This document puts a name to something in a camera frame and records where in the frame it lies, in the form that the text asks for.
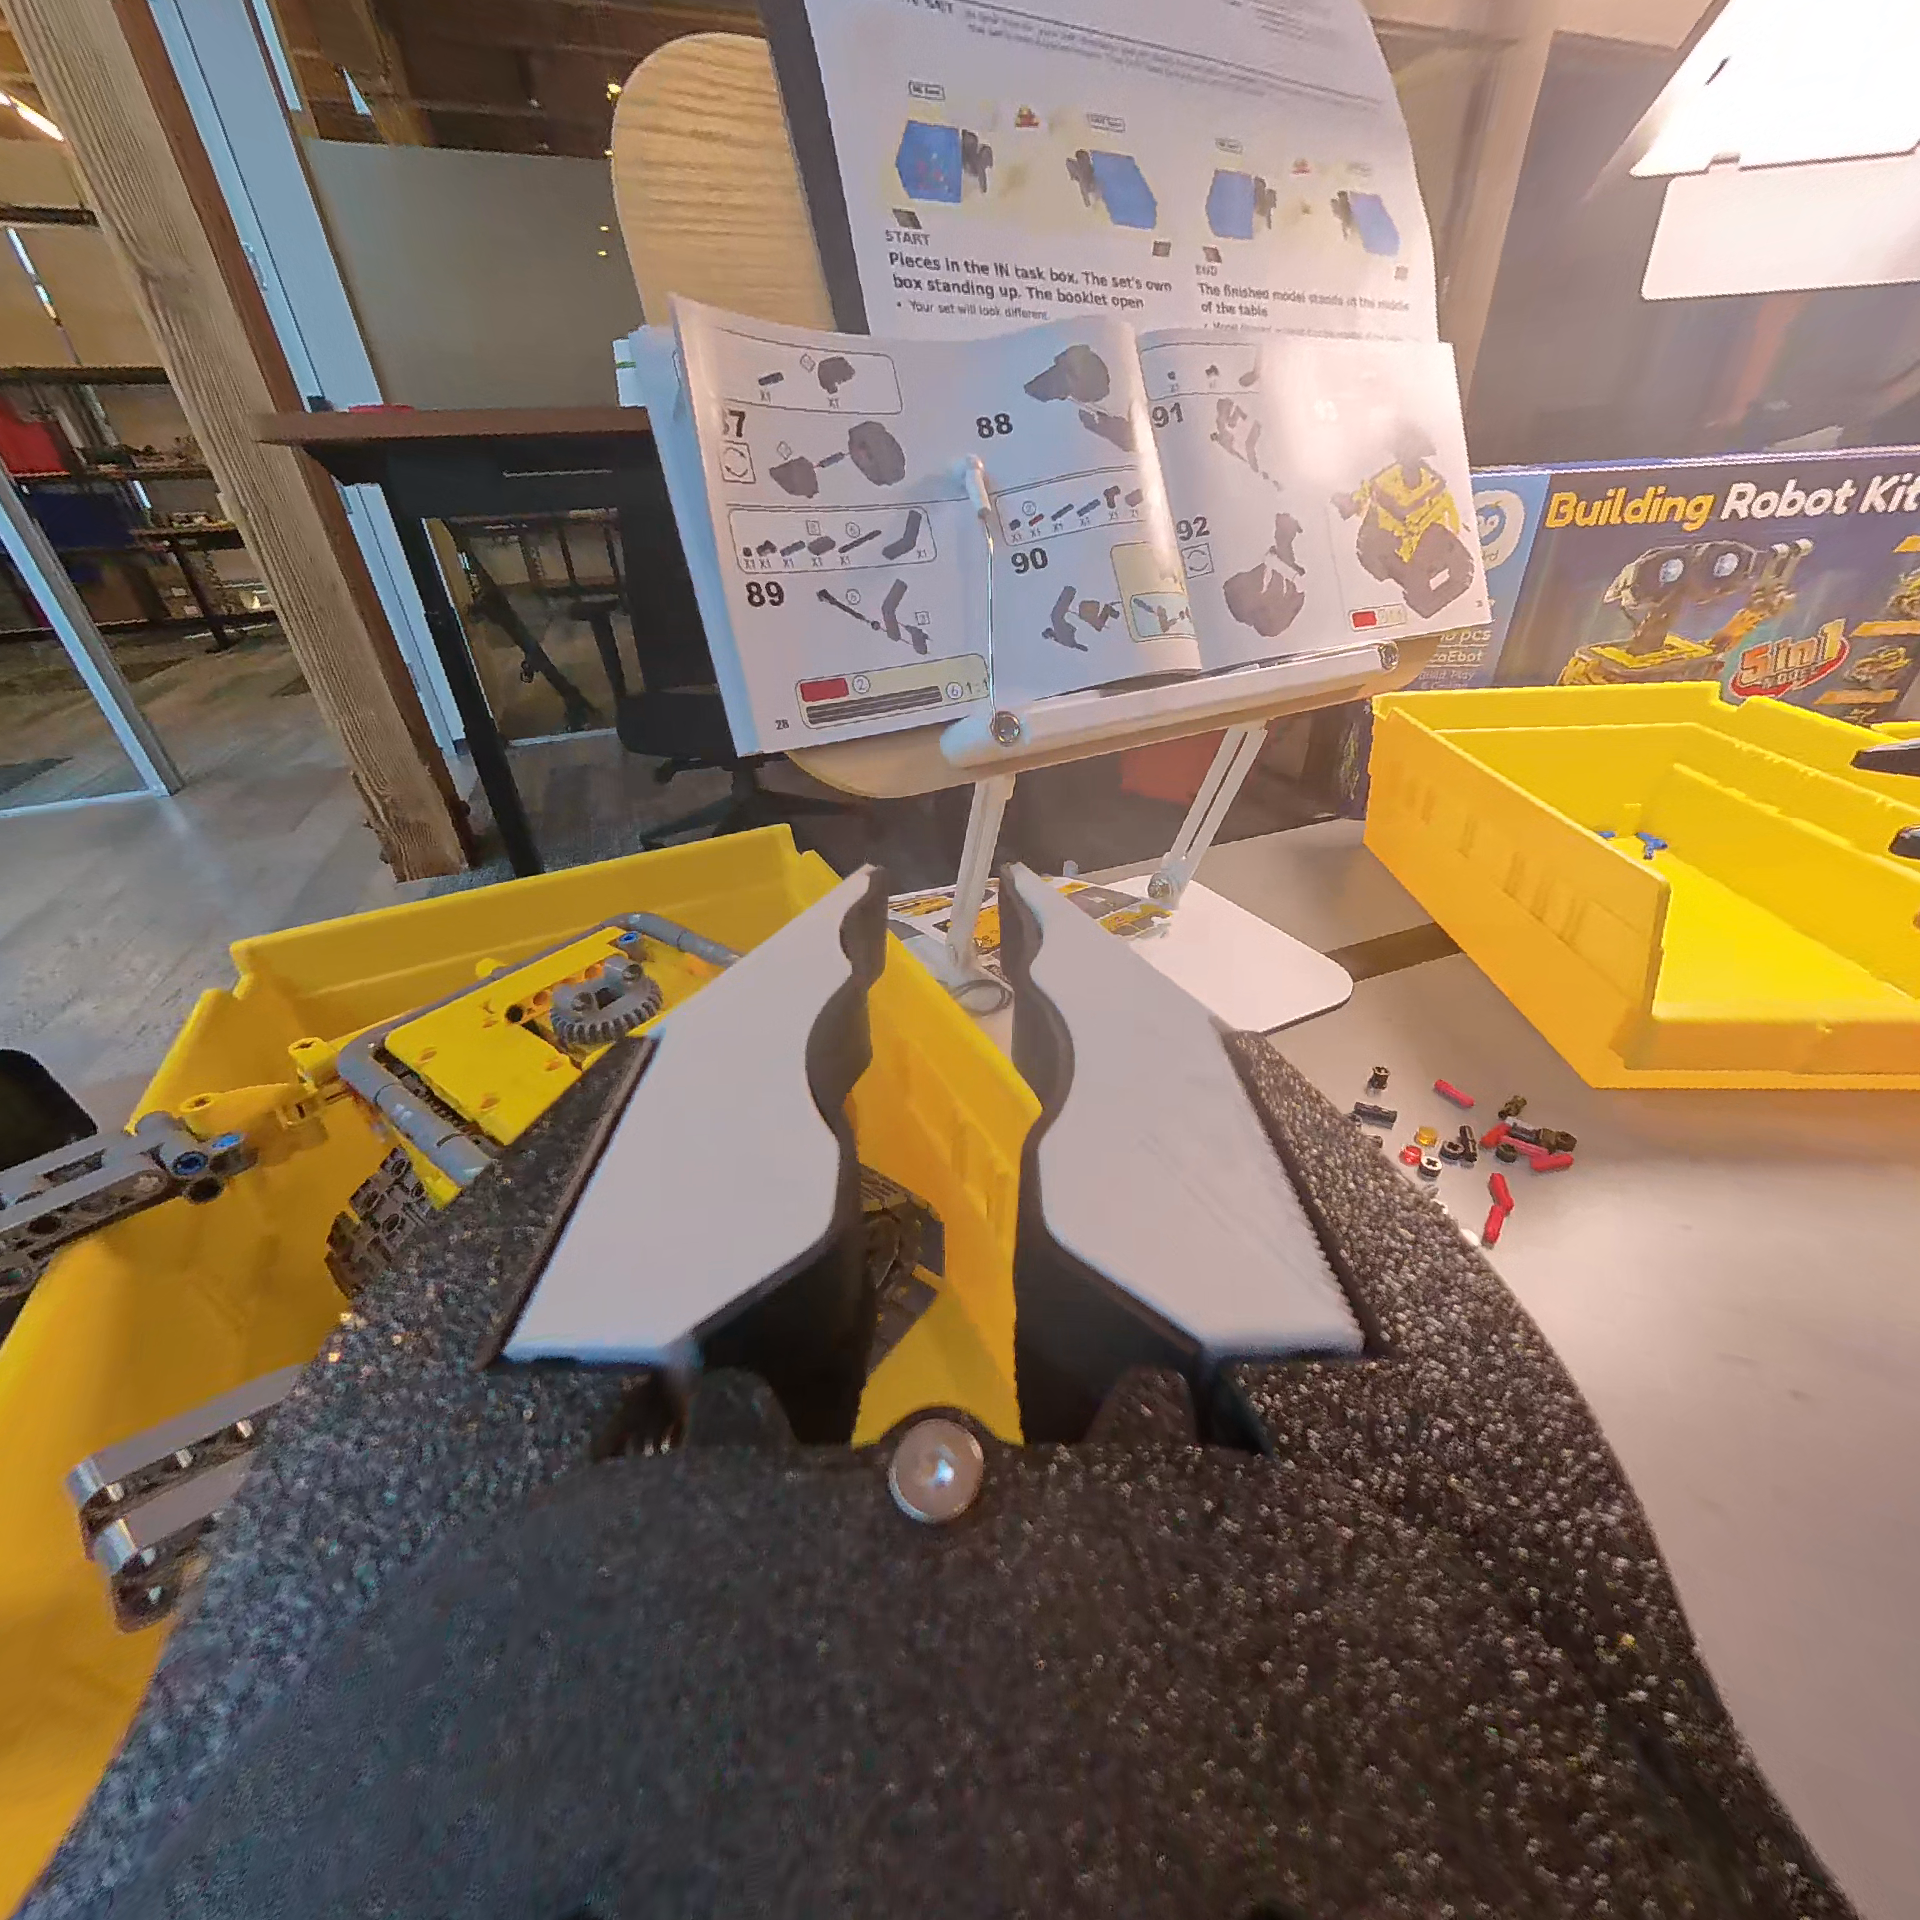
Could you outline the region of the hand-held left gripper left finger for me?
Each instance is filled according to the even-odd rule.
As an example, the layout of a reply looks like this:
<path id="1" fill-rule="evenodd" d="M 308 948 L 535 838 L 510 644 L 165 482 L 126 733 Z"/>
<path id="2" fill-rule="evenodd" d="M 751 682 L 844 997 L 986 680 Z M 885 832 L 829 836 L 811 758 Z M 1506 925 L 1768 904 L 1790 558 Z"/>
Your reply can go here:
<path id="1" fill-rule="evenodd" d="M 862 867 L 673 1010 L 621 1073 L 499 1364 L 741 1370 L 852 1428 L 875 1288 L 850 1100 L 871 1065 L 885 877 Z"/>

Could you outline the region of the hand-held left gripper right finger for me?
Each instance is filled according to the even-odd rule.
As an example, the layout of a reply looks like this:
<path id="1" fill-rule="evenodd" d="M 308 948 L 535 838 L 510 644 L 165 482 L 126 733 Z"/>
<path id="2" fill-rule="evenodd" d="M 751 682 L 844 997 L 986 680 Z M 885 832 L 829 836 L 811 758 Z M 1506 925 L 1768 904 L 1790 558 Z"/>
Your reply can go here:
<path id="1" fill-rule="evenodd" d="M 1137 1370 L 1238 1428 L 1242 1364 L 1364 1354 L 1351 1267 L 1240 1075 L 1229 1032 L 1056 886 L 999 877 L 1021 1148 L 1013 1379 L 1025 1428 L 1093 1428 Z"/>

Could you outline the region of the white booklet stand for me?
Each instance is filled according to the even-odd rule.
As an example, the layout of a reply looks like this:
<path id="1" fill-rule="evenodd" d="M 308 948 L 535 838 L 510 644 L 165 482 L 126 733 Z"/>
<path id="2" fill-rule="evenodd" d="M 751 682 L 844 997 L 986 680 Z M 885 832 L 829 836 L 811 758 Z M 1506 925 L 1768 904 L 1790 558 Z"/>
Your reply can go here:
<path id="1" fill-rule="evenodd" d="M 646 411 L 669 482 L 689 496 L 691 403 L 685 378 L 664 397 L 667 304 L 714 296 L 755 325 L 831 319 L 825 279 L 803 201 L 803 176 L 786 129 L 774 55 L 749 34 L 691 34 L 652 51 L 625 81 L 611 119 L 611 189 L 633 263 L 644 329 L 615 348 L 619 397 Z M 922 801 L 961 789 L 943 760 L 939 729 L 918 727 L 864 743 L 829 744 L 796 733 L 784 746 L 747 721 L 745 671 L 722 642 L 718 548 L 710 531 L 681 527 L 681 548 L 712 677 L 735 756 L 749 766 L 788 760 L 807 781 L 854 805 Z M 1349 974 L 1331 958 L 1197 886 L 1205 857 L 1273 723 L 1370 692 L 1359 680 L 1285 686 L 1283 708 L 1236 713 L 1201 781 L 1199 799 L 1163 865 L 1118 886 L 1126 908 L 1161 908 L 1135 950 L 1207 1007 L 1225 1026 L 1275 1034 L 1339 1009 Z"/>

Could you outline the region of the instruction booklet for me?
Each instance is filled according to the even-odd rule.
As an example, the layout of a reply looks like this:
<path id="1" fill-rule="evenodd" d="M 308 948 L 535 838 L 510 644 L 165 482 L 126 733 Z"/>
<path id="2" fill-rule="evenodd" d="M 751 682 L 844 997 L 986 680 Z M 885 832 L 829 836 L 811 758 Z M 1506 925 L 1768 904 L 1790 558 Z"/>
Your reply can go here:
<path id="1" fill-rule="evenodd" d="M 1102 750 L 1493 624 L 1440 343 L 1095 310 L 881 341 L 673 302 L 636 358 L 741 754 Z"/>

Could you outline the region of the grey desk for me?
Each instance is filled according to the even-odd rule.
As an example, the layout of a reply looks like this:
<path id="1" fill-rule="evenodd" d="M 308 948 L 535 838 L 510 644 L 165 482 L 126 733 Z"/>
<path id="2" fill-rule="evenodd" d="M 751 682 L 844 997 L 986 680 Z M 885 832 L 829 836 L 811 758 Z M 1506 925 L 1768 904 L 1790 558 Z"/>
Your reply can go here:
<path id="1" fill-rule="evenodd" d="M 1494 1253 L 1625 1467 L 1760 1770 L 1861 1917 L 1918 1911 L 1914 1096 L 1599 1092 L 1326 822 L 1201 884 L 1355 987 L 1275 1040 L 1339 1109 L 1372 1067 L 1578 1139 Z"/>

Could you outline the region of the printed task sheet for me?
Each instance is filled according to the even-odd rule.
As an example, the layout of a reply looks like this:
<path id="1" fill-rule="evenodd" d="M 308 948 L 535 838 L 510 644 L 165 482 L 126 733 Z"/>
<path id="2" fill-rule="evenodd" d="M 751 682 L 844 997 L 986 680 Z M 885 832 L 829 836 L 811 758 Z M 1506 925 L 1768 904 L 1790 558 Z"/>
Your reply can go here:
<path id="1" fill-rule="evenodd" d="M 1434 343 L 1432 238 L 1361 5 L 761 5 L 834 323 Z"/>

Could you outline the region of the yellow brick robot model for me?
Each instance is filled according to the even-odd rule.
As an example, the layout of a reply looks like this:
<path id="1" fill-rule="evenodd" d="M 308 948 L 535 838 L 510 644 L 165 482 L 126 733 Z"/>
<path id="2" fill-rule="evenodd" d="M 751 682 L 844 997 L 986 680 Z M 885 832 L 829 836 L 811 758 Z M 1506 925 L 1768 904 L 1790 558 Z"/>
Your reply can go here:
<path id="1" fill-rule="evenodd" d="M 174 1605 L 205 1523 L 182 1521 L 132 1572 L 130 1599 L 81 1601 L 83 1566 L 124 1506 L 221 1474 L 271 1405 L 192 1440 L 145 1432 L 188 1416 L 186 1393 L 240 1354 L 289 1360 L 318 1323 L 318 1280 L 351 1298 L 603 1059 L 720 974 L 687 931 L 636 917 L 570 933 L 508 964 L 460 964 L 456 993 L 335 1038 L 268 1045 L 242 1086 L 203 1022 L 170 1109 L 101 1135 L 29 1057 L 4 1061 L 4 1329 L 54 1276 L 83 1307 L 52 1346 L 4 1362 L 4 1649 L 33 1632 L 114 1620 L 139 1634 Z"/>

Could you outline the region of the yellow printed leaflet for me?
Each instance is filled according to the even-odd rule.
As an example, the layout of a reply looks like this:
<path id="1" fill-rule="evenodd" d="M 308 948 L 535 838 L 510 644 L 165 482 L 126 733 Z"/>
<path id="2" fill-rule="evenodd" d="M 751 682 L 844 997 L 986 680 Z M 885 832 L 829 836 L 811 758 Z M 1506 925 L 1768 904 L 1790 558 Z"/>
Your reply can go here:
<path id="1" fill-rule="evenodd" d="M 1149 939 L 1170 921 L 1170 911 L 1163 906 L 1116 888 L 1063 877 L 1048 878 L 1046 884 L 1085 919 L 1120 941 Z M 1001 931 L 997 880 L 990 878 L 982 886 L 972 921 L 972 948 L 980 956 L 990 956 L 999 948 Z M 889 902 L 887 919 L 902 941 L 945 944 L 955 925 L 955 900 L 955 888 L 898 894 Z"/>

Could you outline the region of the pile of small brick parts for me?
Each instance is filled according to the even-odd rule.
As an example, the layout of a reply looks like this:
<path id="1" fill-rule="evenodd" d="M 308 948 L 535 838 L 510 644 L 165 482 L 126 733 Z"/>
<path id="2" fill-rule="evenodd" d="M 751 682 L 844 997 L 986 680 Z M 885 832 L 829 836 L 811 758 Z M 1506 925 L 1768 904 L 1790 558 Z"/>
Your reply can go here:
<path id="1" fill-rule="evenodd" d="M 1345 1119 L 1415 1199 L 1483 1253 L 1498 1249 L 1527 1177 L 1576 1164 L 1578 1141 L 1529 1117 L 1522 1096 L 1489 1104 L 1448 1078 L 1417 1084 L 1374 1067 Z"/>

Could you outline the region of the black office chair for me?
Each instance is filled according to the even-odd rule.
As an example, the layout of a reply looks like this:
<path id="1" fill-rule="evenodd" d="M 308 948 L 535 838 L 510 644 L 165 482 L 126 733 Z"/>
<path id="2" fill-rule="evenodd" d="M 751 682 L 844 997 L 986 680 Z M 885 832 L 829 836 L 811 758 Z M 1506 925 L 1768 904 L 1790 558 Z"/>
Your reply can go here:
<path id="1" fill-rule="evenodd" d="M 689 774 L 726 774 L 730 779 L 726 799 L 654 824 L 642 834 L 640 847 L 656 851 L 699 836 L 784 824 L 788 797 L 766 789 L 733 750 L 691 591 L 667 589 L 662 603 L 642 601 L 634 624 L 638 688 L 627 684 L 613 634 L 613 614 L 629 611 L 619 595 L 574 603 L 609 678 L 619 744 L 633 756 L 658 760 L 658 783 Z"/>

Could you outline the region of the yellow plastic bin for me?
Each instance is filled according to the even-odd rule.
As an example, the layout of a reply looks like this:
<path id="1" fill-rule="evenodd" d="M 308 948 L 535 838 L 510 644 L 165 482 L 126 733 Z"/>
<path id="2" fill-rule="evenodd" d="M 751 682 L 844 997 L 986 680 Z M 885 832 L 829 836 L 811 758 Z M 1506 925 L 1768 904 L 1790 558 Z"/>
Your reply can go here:
<path id="1" fill-rule="evenodd" d="M 1590 1088 L 1918 1090 L 1914 729 L 1692 684 L 1395 694 L 1368 776 L 1368 851 Z"/>
<path id="2" fill-rule="evenodd" d="M 1042 1108 L 784 830 L 248 948 L 157 1094 L 254 1162 L 4 1344 L 19 1917 L 1058 1911 L 1073 1496 L 1023 1434 Z M 737 956 L 347 1300 L 392 1146 L 293 1051 L 654 917 Z"/>

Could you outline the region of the dark wooden side table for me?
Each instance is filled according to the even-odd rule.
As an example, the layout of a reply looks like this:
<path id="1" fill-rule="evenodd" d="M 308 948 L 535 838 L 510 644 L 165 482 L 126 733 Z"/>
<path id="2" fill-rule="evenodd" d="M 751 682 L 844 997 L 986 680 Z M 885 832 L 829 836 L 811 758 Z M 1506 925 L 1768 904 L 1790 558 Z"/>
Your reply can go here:
<path id="1" fill-rule="evenodd" d="M 638 647 L 648 638 L 695 634 L 691 581 L 644 413 L 380 407 L 268 414 L 256 418 L 254 434 L 264 446 L 306 453 L 339 486 L 382 494 L 510 873 L 541 875 L 506 744 L 425 525 L 609 510 Z"/>

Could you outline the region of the blue robot kit box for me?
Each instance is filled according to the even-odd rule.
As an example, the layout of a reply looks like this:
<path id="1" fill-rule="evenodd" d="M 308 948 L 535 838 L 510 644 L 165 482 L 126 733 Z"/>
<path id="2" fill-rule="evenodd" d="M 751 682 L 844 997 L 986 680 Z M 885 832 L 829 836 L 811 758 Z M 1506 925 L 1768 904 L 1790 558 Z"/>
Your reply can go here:
<path id="1" fill-rule="evenodd" d="M 1916 717 L 1912 446 L 1475 473 L 1475 686 L 1702 684 L 1846 725 Z"/>

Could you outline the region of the wooden pillar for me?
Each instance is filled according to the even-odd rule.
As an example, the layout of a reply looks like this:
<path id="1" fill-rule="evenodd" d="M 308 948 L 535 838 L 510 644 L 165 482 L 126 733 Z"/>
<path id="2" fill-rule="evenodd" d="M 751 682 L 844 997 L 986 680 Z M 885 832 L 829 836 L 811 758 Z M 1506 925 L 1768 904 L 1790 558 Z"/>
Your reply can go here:
<path id="1" fill-rule="evenodd" d="M 299 407 L 266 300 L 147 5 L 15 3 L 7 24 L 400 882 L 468 869 L 429 731 L 335 484 L 258 438 Z"/>

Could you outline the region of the white flat panel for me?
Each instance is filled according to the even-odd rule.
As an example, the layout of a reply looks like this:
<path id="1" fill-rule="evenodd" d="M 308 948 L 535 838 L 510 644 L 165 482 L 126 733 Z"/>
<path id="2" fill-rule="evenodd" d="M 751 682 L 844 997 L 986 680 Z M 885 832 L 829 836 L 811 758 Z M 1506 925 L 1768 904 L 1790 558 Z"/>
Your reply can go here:
<path id="1" fill-rule="evenodd" d="M 1663 185 L 1642 300 L 1918 281 L 1918 7 L 1733 3 L 1619 150 Z"/>

